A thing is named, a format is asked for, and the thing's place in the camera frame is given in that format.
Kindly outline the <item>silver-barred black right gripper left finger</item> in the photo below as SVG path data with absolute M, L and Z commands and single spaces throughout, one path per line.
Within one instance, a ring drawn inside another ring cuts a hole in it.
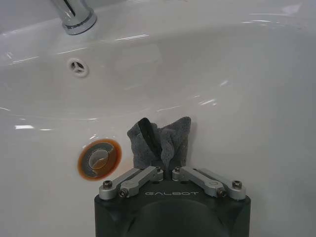
M 152 165 L 140 169 L 132 168 L 121 176 L 105 180 L 99 187 L 99 198 L 133 197 L 148 182 L 161 181 L 164 178 L 162 161 L 154 161 Z

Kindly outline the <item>silver-barred black right gripper right finger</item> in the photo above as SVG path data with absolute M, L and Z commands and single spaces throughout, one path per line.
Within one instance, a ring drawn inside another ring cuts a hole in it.
M 246 190 L 241 181 L 229 180 L 205 168 L 191 167 L 173 160 L 169 164 L 169 174 L 176 184 L 193 185 L 193 187 L 172 189 L 172 195 L 197 196 L 200 191 L 196 189 L 199 188 L 212 198 L 246 198 Z

